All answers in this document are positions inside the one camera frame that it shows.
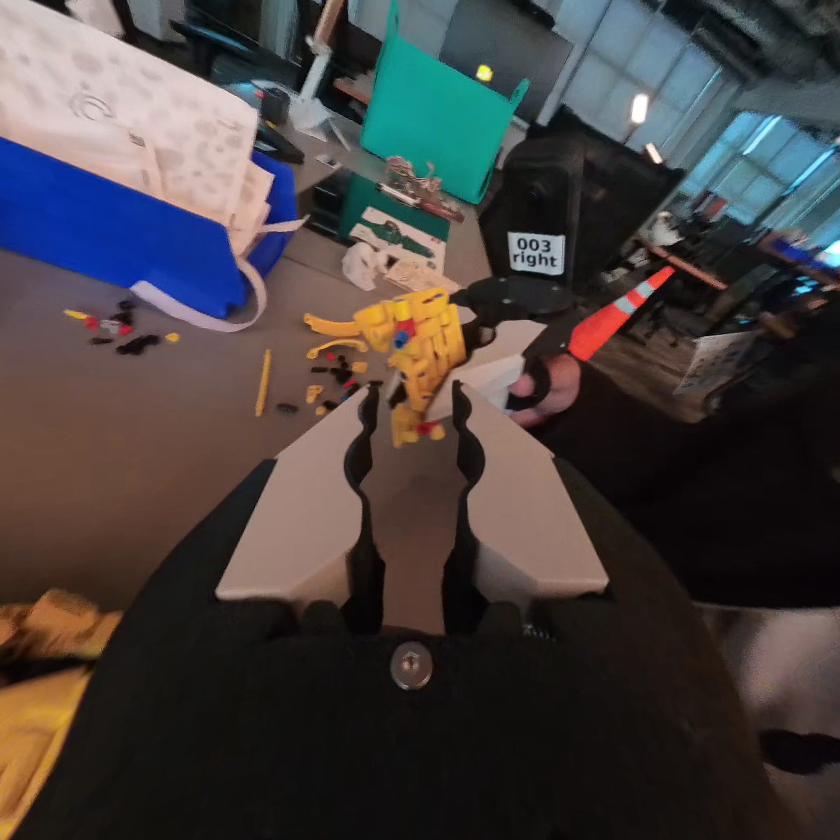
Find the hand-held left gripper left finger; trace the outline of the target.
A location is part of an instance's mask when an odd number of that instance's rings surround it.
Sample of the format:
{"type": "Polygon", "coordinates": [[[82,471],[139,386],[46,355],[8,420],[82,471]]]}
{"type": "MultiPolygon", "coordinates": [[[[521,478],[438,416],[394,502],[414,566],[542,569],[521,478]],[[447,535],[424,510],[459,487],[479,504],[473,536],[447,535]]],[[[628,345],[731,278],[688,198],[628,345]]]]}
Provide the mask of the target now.
{"type": "Polygon", "coordinates": [[[279,602],[298,618],[329,602],[351,632],[382,630],[385,563],[362,487],[380,397],[363,386],[275,457],[218,600],[279,602]]]}

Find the yellow hood panel assembly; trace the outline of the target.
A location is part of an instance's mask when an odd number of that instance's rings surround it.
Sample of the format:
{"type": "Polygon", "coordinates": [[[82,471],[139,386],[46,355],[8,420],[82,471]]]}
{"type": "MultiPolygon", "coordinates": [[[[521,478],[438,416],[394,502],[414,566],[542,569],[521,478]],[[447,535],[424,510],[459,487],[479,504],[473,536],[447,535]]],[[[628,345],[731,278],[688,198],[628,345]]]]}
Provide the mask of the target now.
{"type": "Polygon", "coordinates": [[[358,310],[353,324],[396,372],[394,447],[443,438],[442,424],[431,420],[431,405],[447,375],[467,360],[459,313],[446,289],[431,287],[377,302],[358,310]]]}

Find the yellow toy brick car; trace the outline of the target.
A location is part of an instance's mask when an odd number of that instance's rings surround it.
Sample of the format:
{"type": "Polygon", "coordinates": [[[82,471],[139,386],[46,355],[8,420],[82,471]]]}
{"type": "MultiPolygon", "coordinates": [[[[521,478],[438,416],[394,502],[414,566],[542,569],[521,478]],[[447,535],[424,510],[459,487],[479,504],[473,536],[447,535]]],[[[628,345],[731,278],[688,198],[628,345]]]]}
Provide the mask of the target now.
{"type": "Polygon", "coordinates": [[[60,589],[1,605],[1,838],[10,838],[67,738],[123,613],[60,589]]]}

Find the person's right forearm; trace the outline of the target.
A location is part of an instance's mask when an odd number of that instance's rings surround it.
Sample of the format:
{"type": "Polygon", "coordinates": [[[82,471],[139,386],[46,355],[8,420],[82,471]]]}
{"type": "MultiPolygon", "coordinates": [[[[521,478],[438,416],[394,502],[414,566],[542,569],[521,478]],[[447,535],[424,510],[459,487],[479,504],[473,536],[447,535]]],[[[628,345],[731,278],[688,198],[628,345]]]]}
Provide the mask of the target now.
{"type": "Polygon", "coordinates": [[[654,548],[696,602],[839,605],[838,315],[808,322],[770,387],[697,423],[588,362],[574,404],[531,433],[654,548]]]}

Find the wooden desk lamp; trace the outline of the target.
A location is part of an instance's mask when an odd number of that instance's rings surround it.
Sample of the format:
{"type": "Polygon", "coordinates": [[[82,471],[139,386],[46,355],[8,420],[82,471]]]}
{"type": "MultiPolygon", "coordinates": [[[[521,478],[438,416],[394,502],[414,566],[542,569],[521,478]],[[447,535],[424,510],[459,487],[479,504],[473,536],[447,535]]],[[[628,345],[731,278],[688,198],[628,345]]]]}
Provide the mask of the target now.
{"type": "Polygon", "coordinates": [[[344,1],[321,2],[318,20],[313,23],[312,2],[297,3],[303,57],[310,58],[311,63],[304,70],[303,80],[296,83],[297,91],[290,95],[289,120],[295,131],[324,143],[334,138],[348,150],[348,142],[334,124],[333,112],[319,98],[333,56],[333,35],[345,12],[345,4],[344,1]]]}

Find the person's right hand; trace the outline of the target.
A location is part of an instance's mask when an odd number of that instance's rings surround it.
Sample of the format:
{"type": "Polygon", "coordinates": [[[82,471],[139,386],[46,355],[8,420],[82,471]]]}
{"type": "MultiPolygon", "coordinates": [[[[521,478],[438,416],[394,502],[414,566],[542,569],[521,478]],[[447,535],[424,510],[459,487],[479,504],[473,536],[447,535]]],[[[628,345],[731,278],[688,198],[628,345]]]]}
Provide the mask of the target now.
{"type": "Polygon", "coordinates": [[[568,410],[581,387],[581,363],[569,353],[543,356],[541,360],[550,378],[550,389],[535,406],[508,412],[511,420],[524,428],[545,424],[568,410]]]}

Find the scatter of small yellow bricks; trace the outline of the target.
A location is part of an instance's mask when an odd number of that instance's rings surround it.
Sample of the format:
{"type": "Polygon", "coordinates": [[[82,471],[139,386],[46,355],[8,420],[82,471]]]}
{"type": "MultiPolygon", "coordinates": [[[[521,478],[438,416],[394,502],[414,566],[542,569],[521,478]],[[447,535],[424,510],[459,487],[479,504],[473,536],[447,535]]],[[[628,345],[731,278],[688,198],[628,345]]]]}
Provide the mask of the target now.
{"type": "Polygon", "coordinates": [[[369,363],[349,351],[319,351],[309,371],[305,403],[315,417],[325,417],[361,389],[368,370],[369,363]]]}

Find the orange striped cone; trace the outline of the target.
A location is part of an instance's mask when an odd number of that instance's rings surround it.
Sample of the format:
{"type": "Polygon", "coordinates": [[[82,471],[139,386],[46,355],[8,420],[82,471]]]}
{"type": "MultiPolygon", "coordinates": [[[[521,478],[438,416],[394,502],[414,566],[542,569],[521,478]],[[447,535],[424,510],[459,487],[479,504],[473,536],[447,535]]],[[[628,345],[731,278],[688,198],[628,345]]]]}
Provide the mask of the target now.
{"type": "Polygon", "coordinates": [[[568,346],[570,354],[578,361],[589,361],[674,273],[673,266],[656,271],[626,294],[581,321],[572,331],[568,346]]]}

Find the crumpled white paper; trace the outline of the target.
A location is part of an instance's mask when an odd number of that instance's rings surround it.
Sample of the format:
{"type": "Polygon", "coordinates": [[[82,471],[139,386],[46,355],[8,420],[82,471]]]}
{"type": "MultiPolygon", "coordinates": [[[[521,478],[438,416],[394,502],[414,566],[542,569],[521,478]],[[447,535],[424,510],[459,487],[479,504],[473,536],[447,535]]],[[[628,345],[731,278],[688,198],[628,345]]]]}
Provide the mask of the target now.
{"type": "Polygon", "coordinates": [[[391,257],[369,243],[359,241],[349,247],[341,259],[343,276],[363,291],[374,291],[377,280],[390,267],[391,257]]]}

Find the flat printed sheets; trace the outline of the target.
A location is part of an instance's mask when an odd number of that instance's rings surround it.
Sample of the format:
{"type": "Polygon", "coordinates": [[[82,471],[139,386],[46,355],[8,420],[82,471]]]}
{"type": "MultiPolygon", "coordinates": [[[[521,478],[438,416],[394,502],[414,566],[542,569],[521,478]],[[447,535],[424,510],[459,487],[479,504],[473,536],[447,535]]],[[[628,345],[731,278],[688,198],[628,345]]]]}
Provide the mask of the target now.
{"type": "Polygon", "coordinates": [[[403,291],[453,288],[445,278],[443,238],[372,206],[363,211],[346,237],[353,247],[364,244],[360,263],[367,270],[403,291]]]}

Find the small wooden model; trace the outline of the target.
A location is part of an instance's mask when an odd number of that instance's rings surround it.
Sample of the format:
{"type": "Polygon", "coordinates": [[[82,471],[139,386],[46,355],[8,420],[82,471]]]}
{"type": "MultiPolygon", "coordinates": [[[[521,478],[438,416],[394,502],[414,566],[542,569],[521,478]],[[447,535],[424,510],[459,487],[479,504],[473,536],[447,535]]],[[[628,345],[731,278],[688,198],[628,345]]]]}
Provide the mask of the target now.
{"type": "Polygon", "coordinates": [[[434,174],[431,165],[426,175],[417,175],[413,164],[399,155],[385,159],[384,180],[376,188],[382,194],[407,207],[444,219],[450,223],[462,224],[463,212],[447,203],[443,198],[441,179],[434,174]]]}

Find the large dark screen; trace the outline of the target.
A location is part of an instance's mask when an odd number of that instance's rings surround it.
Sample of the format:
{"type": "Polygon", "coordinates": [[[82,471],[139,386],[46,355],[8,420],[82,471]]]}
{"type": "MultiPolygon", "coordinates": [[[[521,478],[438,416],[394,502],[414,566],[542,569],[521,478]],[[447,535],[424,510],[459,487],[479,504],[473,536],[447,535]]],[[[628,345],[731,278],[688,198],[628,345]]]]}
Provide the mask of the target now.
{"type": "Polygon", "coordinates": [[[535,2],[460,1],[438,58],[505,98],[526,80],[515,115],[535,123],[574,48],[554,27],[535,2]]]}

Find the cluster of small mixed bricks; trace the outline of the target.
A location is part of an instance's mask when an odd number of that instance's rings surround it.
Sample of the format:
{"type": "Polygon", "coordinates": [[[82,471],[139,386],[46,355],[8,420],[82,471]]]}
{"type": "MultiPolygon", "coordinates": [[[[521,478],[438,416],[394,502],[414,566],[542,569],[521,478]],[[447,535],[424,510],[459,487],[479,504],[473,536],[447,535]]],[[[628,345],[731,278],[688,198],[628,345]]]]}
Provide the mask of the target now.
{"type": "Polygon", "coordinates": [[[87,345],[110,349],[122,358],[139,358],[151,349],[175,345],[182,340],[178,332],[160,335],[139,331],[136,312],[137,305],[126,298],[119,301],[116,311],[106,318],[89,311],[71,308],[63,309],[61,314],[65,319],[79,324],[86,330],[87,345]]]}

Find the white striped shirt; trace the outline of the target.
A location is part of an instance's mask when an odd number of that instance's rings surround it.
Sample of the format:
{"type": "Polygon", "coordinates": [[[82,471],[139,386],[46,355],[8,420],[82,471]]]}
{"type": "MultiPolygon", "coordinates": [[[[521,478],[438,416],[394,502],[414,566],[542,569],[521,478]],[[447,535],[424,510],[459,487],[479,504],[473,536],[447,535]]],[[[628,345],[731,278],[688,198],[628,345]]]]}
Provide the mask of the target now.
{"type": "Polygon", "coordinates": [[[696,606],[796,838],[839,838],[839,609],[696,606]]]}

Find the blue bin with paper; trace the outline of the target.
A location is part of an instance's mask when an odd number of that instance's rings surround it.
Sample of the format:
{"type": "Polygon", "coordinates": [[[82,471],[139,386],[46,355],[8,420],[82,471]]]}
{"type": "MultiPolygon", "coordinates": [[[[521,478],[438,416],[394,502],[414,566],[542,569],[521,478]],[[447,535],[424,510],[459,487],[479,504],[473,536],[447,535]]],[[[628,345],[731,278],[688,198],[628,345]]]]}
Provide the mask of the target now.
{"type": "Polygon", "coordinates": [[[246,257],[273,174],[252,162],[258,111],[34,2],[1,3],[2,140],[223,225],[246,257]]]}

